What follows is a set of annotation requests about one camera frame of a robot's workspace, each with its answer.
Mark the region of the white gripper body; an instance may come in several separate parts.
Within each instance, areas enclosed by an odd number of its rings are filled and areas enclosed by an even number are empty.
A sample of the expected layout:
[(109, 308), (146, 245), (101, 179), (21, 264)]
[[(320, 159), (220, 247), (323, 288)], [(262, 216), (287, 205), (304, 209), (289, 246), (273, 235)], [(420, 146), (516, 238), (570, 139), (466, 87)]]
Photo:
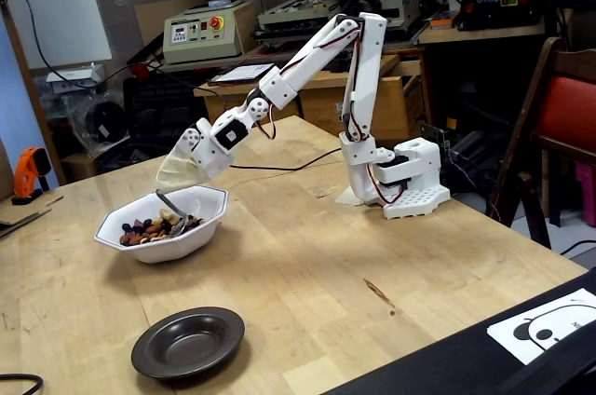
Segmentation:
[(226, 153), (209, 134), (198, 132), (192, 148), (192, 161), (198, 168), (198, 180), (211, 180), (233, 162), (233, 157)]

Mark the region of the tape-wrapped gripper finger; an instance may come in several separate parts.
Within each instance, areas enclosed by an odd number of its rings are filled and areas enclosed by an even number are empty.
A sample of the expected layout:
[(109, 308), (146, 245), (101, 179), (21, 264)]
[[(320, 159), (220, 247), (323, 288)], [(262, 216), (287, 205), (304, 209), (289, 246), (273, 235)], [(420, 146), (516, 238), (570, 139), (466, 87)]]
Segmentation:
[[(192, 161), (192, 148), (195, 145), (197, 133), (196, 129), (187, 129), (166, 155), (162, 164), (164, 161)], [(156, 174), (156, 184), (160, 185), (160, 167)]]
[(209, 180), (206, 172), (192, 161), (164, 161), (160, 166), (161, 189), (182, 189)]

